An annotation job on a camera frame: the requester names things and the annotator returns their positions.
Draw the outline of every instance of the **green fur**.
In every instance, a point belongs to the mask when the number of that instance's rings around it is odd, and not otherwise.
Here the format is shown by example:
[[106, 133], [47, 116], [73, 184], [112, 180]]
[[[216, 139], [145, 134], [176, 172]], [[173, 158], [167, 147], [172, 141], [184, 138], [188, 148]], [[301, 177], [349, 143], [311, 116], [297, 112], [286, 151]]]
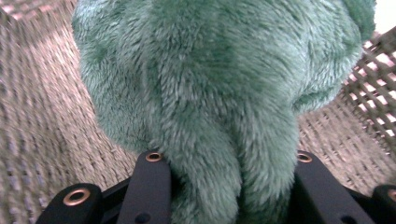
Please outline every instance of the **green fur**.
[[288, 207], [296, 115], [340, 90], [373, 5], [80, 0], [73, 28], [103, 130], [157, 147], [180, 182], [173, 223], [272, 224]]

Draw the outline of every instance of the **teal fur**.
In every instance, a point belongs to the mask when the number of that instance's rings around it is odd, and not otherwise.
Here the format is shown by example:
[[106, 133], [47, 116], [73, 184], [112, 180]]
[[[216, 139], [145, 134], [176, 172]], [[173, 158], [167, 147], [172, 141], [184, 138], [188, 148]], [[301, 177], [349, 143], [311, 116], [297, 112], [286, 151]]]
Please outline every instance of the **teal fur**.
[[158, 148], [179, 181], [173, 223], [273, 224], [287, 214], [296, 116], [339, 92], [374, 5], [79, 0], [73, 29], [103, 130]]

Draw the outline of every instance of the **woven rattan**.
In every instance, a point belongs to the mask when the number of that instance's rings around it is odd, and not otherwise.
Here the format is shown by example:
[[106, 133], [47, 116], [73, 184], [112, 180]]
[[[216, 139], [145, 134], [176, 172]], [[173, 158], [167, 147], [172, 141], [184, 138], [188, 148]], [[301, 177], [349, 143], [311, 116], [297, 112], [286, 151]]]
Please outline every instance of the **woven rattan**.
[[[70, 26], [76, 0], [40, 1], [25, 9], [23, 1], [0, 0], [0, 223], [33, 223], [62, 188], [106, 189], [134, 169], [135, 155], [96, 124], [79, 79]], [[388, 44], [395, 39], [373, 40], [340, 95], [299, 118], [300, 149], [364, 194], [396, 184], [395, 46]]]

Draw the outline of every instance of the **hole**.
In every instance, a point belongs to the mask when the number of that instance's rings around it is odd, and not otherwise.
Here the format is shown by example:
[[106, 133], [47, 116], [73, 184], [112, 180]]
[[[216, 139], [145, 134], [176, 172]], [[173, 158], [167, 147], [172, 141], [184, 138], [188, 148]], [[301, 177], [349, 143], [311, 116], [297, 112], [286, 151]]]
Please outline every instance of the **hole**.
[[374, 103], [373, 100], [367, 101], [367, 104], [368, 104], [371, 108], [376, 108], [376, 105], [375, 105], [375, 103]]
[[373, 63], [373, 62], [368, 63], [367, 66], [368, 66], [369, 68], [373, 69], [373, 70], [376, 70], [376, 69], [377, 69], [376, 64]]
[[396, 118], [393, 117], [393, 115], [391, 115], [390, 113], [387, 114], [387, 117], [388, 117], [389, 121], [392, 123], [396, 121]]
[[359, 74], [361, 74], [362, 77], [365, 77], [367, 75], [366, 71], [364, 69], [359, 70]]
[[74, 201], [74, 200], [81, 199], [82, 197], [84, 197], [84, 193], [77, 192], [77, 193], [73, 194], [72, 196], [70, 196], [70, 199]]
[[341, 217], [341, 221], [343, 221], [343, 223], [345, 223], [345, 224], [357, 224], [358, 223], [358, 222], [356, 222], [355, 218], [350, 217], [350, 216]]
[[385, 122], [381, 118], [377, 118], [376, 121], [380, 124], [383, 125]]
[[153, 152], [147, 155], [146, 160], [147, 161], [160, 161], [163, 158], [163, 154]]
[[377, 99], [379, 102], [381, 102], [382, 105], [387, 105], [387, 104], [388, 104], [387, 100], [386, 100], [385, 97], [382, 96], [382, 95], [376, 97], [376, 99]]
[[14, 6], [10, 6], [10, 5], [5, 5], [5, 6], [3, 6], [3, 10], [7, 14], [11, 14], [15, 10], [15, 7]]
[[367, 111], [366, 106], [364, 106], [363, 104], [359, 105], [359, 108], [360, 108], [363, 112], [366, 112], [366, 111]]
[[389, 73], [388, 77], [392, 80], [392, 81], [396, 81], [396, 75], [393, 73]]
[[350, 93], [349, 95], [350, 97], [352, 97], [352, 100], [354, 101], [358, 99], [358, 97], [354, 93]]
[[384, 80], [382, 80], [382, 79], [378, 79], [378, 80], [376, 81], [376, 83], [378, 83], [378, 85], [380, 85], [380, 86], [385, 86], [385, 85], [387, 85], [387, 83], [386, 83]]
[[394, 201], [396, 202], [396, 189], [390, 189], [388, 191], [388, 196]]
[[75, 206], [84, 203], [91, 193], [87, 189], [75, 189], [64, 197], [64, 204], [67, 206]]
[[352, 80], [353, 82], [355, 82], [356, 80], [358, 80], [355, 76], [353, 76], [353, 74], [349, 75], [349, 79]]
[[367, 88], [367, 91], [371, 92], [371, 91], [375, 91], [376, 88], [374, 88], [372, 85], [370, 85], [369, 83], [364, 83], [364, 87]]
[[393, 66], [393, 62], [390, 60], [389, 56], [385, 53], [382, 53], [378, 56], [376, 56], [376, 58], [381, 62], [381, 63], [385, 63], [388, 66]]
[[392, 130], [386, 130], [387, 134], [389, 134], [390, 137], [393, 137], [395, 133]]
[[299, 153], [297, 158], [299, 161], [302, 161], [302, 162], [311, 162], [312, 161], [312, 158], [308, 155], [305, 155], [304, 153]]
[[367, 41], [366, 43], [364, 43], [364, 47], [365, 48], [370, 48], [373, 44], [370, 41]]
[[142, 213], [136, 216], [134, 219], [134, 223], [137, 224], [143, 224], [143, 223], [149, 223], [150, 220], [150, 215], [147, 213]]

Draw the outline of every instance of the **plush toy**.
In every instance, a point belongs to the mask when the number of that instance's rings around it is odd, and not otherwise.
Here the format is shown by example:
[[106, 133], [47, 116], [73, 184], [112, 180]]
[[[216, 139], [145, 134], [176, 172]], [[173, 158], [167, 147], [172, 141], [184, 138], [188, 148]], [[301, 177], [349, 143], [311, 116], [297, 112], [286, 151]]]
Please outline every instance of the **plush toy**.
[[327, 104], [374, 0], [79, 0], [80, 72], [106, 134], [158, 148], [177, 224], [281, 223], [296, 116]]

